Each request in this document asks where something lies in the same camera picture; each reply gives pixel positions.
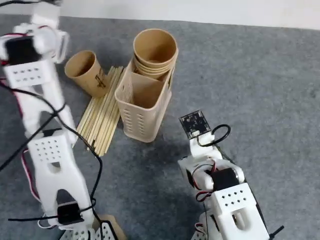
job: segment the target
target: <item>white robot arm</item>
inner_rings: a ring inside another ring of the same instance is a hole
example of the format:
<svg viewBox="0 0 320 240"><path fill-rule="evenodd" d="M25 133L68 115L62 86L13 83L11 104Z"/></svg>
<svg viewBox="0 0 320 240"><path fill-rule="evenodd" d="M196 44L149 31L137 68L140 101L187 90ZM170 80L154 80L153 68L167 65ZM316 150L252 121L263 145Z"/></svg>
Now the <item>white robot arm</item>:
<svg viewBox="0 0 320 240"><path fill-rule="evenodd" d="M75 123L65 104L55 68L55 63L61 63L66 56L69 35L58 29L60 1L51 2L35 3L31 23L16 26L13 33L0 37L1 65L18 100L25 136L34 136L27 147L34 164L38 196L49 225L71 229L66 240L100 239L102 231L96 233L92 229L95 201L92 194L89 195L72 150L76 135L68 128L74 130ZM51 119L54 117L60 128L39 131L42 112L52 114ZM59 190L67 191L75 201L58 205ZM116 239L112 231L109 231L108 239Z"/></svg>
<svg viewBox="0 0 320 240"><path fill-rule="evenodd" d="M183 177L195 189L195 197L206 212L195 224L192 240L269 240L259 205L245 180L244 172L224 159L217 143L230 133L226 124L211 131L201 111L180 118L190 139L191 155L178 161ZM227 133L215 140L215 131L226 127Z"/></svg>

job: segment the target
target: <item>bundle of wooden sticks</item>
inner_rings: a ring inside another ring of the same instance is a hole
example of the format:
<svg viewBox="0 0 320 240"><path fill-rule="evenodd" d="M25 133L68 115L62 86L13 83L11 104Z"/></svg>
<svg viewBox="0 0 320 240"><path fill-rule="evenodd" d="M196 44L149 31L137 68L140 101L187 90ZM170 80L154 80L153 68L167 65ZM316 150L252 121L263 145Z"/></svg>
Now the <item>bundle of wooden sticks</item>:
<svg viewBox="0 0 320 240"><path fill-rule="evenodd" d="M106 76L106 81L110 82L110 90L104 97L90 100L76 128L100 157L107 153L119 121L115 90L124 72L122 66L110 68Z"/></svg>

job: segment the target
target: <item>tipped-over paper cup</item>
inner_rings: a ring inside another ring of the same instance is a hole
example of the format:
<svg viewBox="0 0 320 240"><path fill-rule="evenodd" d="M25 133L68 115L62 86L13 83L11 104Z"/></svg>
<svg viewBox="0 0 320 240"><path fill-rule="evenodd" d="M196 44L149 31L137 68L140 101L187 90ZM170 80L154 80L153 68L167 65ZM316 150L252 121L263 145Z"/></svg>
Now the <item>tipped-over paper cup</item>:
<svg viewBox="0 0 320 240"><path fill-rule="evenodd" d="M103 97L109 90L110 83L92 51L80 51L72 56L64 72L94 98Z"/></svg>

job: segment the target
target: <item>brown paper cup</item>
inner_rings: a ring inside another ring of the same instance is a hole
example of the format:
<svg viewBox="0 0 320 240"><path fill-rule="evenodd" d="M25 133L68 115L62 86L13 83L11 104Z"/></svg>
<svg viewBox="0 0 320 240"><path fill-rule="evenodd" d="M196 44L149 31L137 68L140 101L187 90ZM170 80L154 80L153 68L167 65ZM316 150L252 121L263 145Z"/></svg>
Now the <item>brown paper cup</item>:
<svg viewBox="0 0 320 240"><path fill-rule="evenodd" d="M72 56L65 64L64 72L94 98L103 97L109 90L110 83L92 51L80 51Z"/></svg>
<svg viewBox="0 0 320 240"><path fill-rule="evenodd" d="M133 41L139 62L151 69L161 69L171 64L178 50L175 38L162 29L146 29Z"/></svg>

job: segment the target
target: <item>circuit board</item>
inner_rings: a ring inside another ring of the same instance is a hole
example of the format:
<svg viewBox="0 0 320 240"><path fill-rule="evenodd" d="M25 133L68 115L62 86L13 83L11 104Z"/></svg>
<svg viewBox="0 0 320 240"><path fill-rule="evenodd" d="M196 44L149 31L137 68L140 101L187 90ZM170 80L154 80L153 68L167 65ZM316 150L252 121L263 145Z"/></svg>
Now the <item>circuit board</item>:
<svg viewBox="0 0 320 240"><path fill-rule="evenodd" d="M189 140L211 131L201 110L182 116L179 120Z"/></svg>

